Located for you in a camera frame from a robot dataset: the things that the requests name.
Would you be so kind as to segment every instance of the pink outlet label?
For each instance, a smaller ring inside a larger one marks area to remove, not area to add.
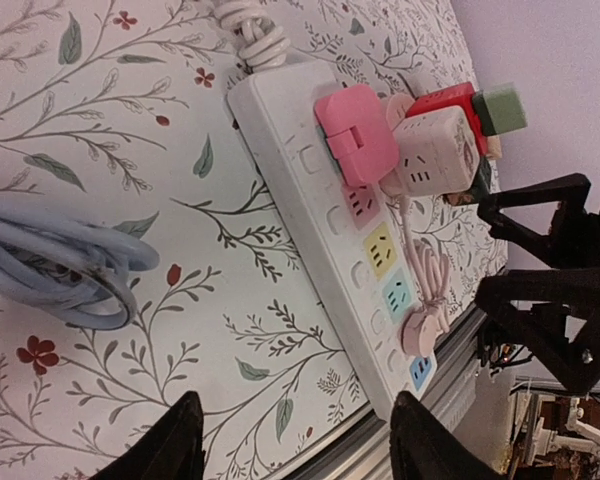
[[[364,228],[373,217],[380,213],[380,204],[372,187],[343,185],[342,194],[358,230]]]

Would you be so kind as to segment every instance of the white cube socket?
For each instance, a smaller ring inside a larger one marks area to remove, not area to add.
[[[405,118],[393,134],[400,146],[395,171],[403,193],[421,197],[471,187],[480,154],[461,107]]]

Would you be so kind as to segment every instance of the white power strip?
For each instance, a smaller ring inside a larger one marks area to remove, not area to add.
[[[228,101],[371,405],[388,420],[398,392],[420,398],[437,364],[400,346],[417,295],[383,195],[344,184],[314,115],[340,88],[327,63],[311,61],[251,75]]]

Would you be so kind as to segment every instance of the table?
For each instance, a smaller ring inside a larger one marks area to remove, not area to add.
[[[0,196],[117,226],[160,266],[120,331],[0,297],[0,479],[87,478],[183,391],[206,411],[209,479],[275,472],[366,398],[224,96],[231,34],[191,0],[0,2]],[[448,0],[269,0],[292,56],[381,97],[475,82]],[[459,315],[506,259],[474,208],[414,201],[451,257]]]

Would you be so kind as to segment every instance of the yellow outlet label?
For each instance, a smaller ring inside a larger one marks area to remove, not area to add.
[[[389,227],[385,222],[382,222],[378,228],[365,238],[364,249],[376,277],[380,280],[389,271],[397,258]]]

